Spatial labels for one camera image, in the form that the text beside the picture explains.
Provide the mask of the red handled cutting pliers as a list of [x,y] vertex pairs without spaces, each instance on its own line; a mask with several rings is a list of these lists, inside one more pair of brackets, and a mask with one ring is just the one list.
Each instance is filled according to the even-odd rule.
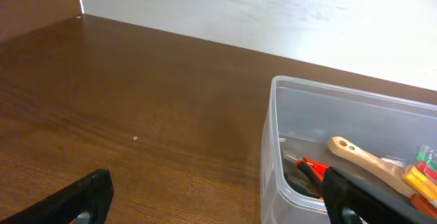
[[299,186],[293,181],[290,181],[289,185],[301,195],[323,199],[322,182],[324,174],[329,166],[306,157],[299,157],[289,150],[283,150],[281,154],[283,159],[293,163],[295,168],[307,177],[314,190],[312,193],[311,191],[308,191],[308,188],[305,188],[302,185]]

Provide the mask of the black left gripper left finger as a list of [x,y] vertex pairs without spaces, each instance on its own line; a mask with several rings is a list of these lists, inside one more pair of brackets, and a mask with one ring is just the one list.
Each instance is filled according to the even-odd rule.
[[88,223],[104,223],[114,196],[110,171],[97,169],[2,223],[70,223],[81,214]]

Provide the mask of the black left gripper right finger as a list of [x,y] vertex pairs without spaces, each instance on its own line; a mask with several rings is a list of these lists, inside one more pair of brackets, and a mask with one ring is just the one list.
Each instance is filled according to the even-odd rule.
[[324,174],[322,195],[332,224],[436,224],[436,219],[336,167]]

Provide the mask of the clear plastic container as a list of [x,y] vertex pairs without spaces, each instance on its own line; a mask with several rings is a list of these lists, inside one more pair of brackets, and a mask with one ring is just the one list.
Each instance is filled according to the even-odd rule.
[[386,163],[403,166],[423,145],[436,147],[436,107],[304,79],[277,76],[261,150],[262,223],[327,223],[324,202],[305,174],[301,158],[354,176],[400,201],[408,198],[362,167],[333,154],[328,142],[343,137]]

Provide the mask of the clear screwdriver bit case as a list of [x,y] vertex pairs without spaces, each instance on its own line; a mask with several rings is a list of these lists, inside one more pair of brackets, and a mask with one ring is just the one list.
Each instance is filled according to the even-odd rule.
[[402,180],[436,207],[436,149],[421,145],[407,161]]

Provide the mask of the wooden handled orange scraper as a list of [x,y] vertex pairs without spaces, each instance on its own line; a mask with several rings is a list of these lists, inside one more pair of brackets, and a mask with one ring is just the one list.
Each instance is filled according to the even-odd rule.
[[362,167],[398,193],[408,197],[417,210],[436,218],[436,208],[401,178],[404,171],[402,166],[378,158],[343,137],[332,137],[328,142],[328,148],[333,154]]

